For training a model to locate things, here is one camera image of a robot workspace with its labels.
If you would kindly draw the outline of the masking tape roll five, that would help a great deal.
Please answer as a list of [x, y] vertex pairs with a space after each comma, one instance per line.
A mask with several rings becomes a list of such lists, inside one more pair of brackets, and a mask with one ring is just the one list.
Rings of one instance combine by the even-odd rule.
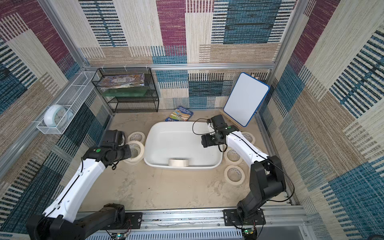
[[123, 160], [123, 162], [132, 166], [137, 165], [144, 159], [145, 146], [139, 141], [130, 141], [128, 145], [131, 150], [131, 157]]

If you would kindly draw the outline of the masking tape roll two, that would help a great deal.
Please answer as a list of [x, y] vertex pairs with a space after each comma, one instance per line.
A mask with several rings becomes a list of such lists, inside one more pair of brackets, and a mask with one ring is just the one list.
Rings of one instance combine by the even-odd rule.
[[128, 136], [128, 141], [137, 141], [142, 143], [143, 145], [145, 144], [146, 141], [146, 135], [143, 132], [137, 131], [133, 132]]

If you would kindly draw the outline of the masking tape roll four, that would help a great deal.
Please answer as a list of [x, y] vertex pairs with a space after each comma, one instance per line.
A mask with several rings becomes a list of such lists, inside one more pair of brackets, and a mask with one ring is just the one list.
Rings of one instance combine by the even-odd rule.
[[243, 158], [232, 148], [228, 148], [224, 152], [224, 159], [228, 165], [234, 166], [238, 166], [243, 161]]

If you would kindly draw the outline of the masking tape roll eleven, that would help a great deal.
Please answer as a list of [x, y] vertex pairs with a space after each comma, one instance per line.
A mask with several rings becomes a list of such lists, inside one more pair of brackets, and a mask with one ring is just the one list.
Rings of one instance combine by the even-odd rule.
[[245, 137], [245, 139], [247, 139], [252, 145], [256, 142], [256, 138], [254, 137], [253, 134], [249, 133], [249, 132], [246, 132], [246, 131], [242, 131], [242, 135]]

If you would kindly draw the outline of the masking tape roll nine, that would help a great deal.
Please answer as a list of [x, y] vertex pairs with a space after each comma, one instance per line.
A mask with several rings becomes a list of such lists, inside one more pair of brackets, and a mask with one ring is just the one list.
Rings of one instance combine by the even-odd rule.
[[231, 165], [226, 167], [224, 177], [229, 184], [239, 186], [244, 182], [246, 175], [240, 167]]

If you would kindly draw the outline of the masking tape roll eight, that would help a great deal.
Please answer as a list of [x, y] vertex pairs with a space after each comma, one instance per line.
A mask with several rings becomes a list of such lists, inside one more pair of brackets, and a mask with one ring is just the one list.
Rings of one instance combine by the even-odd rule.
[[168, 162], [169, 167], [172, 168], [185, 168], [189, 166], [188, 159], [169, 159]]

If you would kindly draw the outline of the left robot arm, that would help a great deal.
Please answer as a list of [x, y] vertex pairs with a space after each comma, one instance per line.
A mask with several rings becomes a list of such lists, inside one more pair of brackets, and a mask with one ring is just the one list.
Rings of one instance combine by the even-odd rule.
[[32, 215], [26, 228], [32, 240], [84, 240], [108, 226], [126, 225], [125, 207], [107, 204], [101, 210], [77, 220], [86, 195], [108, 166], [116, 168], [131, 157], [129, 145], [89, 149], [67, 186], [42, 214]]

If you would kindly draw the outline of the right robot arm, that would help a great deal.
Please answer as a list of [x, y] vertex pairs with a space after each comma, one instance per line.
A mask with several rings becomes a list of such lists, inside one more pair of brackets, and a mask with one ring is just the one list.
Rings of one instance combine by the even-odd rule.
[[261, 215], [261, 207], [286, 190], [285, 174], [281, 160], [269, 156], [252, 145], [241, 132], [223, 132], [201, 136], [204, 148], [227, 145], [235, 150], [250, 168], [248, 195], [237, 205], [237, 215], [241, 222], [249, 222]]

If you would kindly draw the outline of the white plastic storage box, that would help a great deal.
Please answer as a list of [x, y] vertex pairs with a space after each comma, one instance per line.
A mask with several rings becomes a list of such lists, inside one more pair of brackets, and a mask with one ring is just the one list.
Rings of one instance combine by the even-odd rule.
[[[159, 122], [153, 125], [145, 142], [144, 161], [154, 168], [210, 170], [223, 159], [217, 146], [204, 148], [201, 134], [212, 132], [205, 122]], [[185, 168], [169, 167], [169, 159], [188, 159]]]

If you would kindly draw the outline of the colourful puzzle box on shelf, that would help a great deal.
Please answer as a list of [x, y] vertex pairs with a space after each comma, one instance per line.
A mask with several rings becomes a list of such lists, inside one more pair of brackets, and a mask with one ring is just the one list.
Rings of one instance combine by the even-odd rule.
[[105, 76], [97, 84], [97, 87], [105, 89], [121, 89], [142, 87], [145, 85], [145, 74]]

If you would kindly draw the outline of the wooden easel stand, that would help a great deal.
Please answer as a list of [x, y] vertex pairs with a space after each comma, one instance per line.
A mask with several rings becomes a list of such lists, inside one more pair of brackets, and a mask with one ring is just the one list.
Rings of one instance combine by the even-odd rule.
[[225, 118], [226, 121], [230, 121], [233, 125], [237, 126], [238, 128], [242, 127], [232, 117], [230, 117], [228, 114], [226, 114], [223, 109], [219, 109], [219, 112]]

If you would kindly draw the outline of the blue treehouse book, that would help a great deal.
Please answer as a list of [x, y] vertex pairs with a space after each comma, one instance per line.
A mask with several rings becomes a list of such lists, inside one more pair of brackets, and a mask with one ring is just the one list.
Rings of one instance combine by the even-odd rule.
[[194, 113], [182, 106], [177, 107], [168, 118], [165, 119], [166, 122], [187, 122]]

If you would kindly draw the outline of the blue framed whiteboard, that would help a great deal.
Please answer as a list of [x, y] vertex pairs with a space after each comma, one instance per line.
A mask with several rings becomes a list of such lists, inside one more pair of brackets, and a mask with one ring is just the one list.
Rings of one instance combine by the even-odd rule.
[[270, 86], [241, 73], [224, 106], [224, 113], [246, 127], [270, 91]]

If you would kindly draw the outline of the green board on shelf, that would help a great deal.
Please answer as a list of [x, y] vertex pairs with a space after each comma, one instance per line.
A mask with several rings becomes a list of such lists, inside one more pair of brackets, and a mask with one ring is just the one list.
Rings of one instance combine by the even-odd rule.
[[107, 89], [102, 93], [103, 97], [143, 97], [149, 90], [148, 87], [132, 87]]

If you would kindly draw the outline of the white round alarm clock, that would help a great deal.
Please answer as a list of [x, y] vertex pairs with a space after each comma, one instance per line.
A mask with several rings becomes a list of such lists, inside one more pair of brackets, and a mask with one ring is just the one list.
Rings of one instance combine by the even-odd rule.
[[47, 127], [62, 128], [74, 114], [62, 105], [51, 106], [44, 115], [44, 123]]

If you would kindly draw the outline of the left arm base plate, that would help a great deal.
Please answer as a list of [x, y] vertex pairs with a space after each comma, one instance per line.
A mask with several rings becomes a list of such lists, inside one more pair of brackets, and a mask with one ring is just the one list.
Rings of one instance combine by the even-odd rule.
[[142, 219], [142, 212], [126, 212], [125, 219], [123, 221], [123, 226], [121, 227], [121, 229], [138, 230], [141, 228]]

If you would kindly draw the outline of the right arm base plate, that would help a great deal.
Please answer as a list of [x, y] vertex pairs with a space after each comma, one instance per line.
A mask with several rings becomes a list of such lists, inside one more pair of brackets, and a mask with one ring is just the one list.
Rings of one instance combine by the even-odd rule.
[[238, 209], [223, 210], [225, 226], [243, 227], [243, 226], [262, 226], [266, 223], [263, 210], [256, 210], [251, 214], [240, 214]]

